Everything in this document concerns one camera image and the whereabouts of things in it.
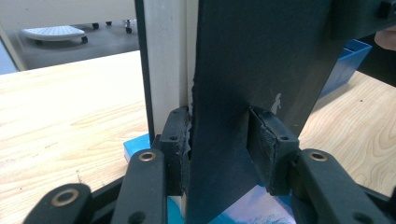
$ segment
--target wooden tabletop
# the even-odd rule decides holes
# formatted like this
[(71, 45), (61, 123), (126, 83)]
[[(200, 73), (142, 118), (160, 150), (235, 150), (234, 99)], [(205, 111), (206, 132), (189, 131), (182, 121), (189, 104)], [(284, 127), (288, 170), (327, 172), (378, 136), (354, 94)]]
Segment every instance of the wooden tabletop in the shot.
[[(320, 99), (301, 147), (332, 153), (360, 184), (396, 185), (396, 89), (356, 73)], [(139, 52), (0, 76), (0, 223), (47, 192), (124, 175), (124, 141), (147, 133)]]

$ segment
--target blue container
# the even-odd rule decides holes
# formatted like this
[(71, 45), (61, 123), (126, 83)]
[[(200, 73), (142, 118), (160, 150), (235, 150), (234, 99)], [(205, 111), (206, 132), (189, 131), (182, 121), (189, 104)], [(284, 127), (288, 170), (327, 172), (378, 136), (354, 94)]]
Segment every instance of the blue container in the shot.
[(319, 98), (346, 84), (359, 65), (361, 65), (361, 62), (371, 48), (370, 45), (358, 40), (349, 40), (346, 42)]

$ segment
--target black panel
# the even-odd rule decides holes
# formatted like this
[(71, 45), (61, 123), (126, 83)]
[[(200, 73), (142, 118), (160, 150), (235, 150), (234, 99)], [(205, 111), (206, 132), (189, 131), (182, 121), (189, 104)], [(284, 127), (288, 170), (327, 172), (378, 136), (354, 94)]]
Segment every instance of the black panel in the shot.
[(142, 63), (143, 85), (145, 87), (146, 113), (148, 116), (148, 133), (149, 133), (149, 141), (152, 144), (155, 137), (155, 130), (154, 130), (154, 117), (152, 115), (151, 86), (149, 81), (149, 54), (148, 54), (148, 42), (146, 36), (146, 20), (145, 20), (144, 5), (145, 4), (143, 0), (134, 0), (136, 18), (139, 21), (137, 23), (137, 30), (139, 31), (138, 37), (139, 37), (140, 60)]
[(298, 135), (344, 46), (330, 40), (330, 0), (199, 4), (188, 223), (206, 223), (255, 186), (248, 107)]
[(334, 0), (332, 37), (356, 39), (396, 24), (394, 0)]

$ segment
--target white object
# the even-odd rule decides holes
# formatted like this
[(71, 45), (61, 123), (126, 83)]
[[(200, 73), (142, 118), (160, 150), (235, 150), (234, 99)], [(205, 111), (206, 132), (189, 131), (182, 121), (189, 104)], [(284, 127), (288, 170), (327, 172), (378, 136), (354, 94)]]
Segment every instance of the white object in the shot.
[(85, 32), (72, 26), (54, 26), (35, 29), (24, 29), (22, 32), (29, 38), (42, 41), (62, 41), (86, 37)]

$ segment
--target white wall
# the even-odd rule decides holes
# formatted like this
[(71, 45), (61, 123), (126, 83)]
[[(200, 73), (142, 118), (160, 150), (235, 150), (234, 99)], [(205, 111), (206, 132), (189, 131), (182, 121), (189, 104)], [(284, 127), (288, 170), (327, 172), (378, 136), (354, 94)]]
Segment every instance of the white wall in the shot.
[(172, 110), (188, 105), (195, 69), (198, 0), (145, 1), (154, 130)]
[(0, 0), (5, 30), (135, 18), (134, 0)]

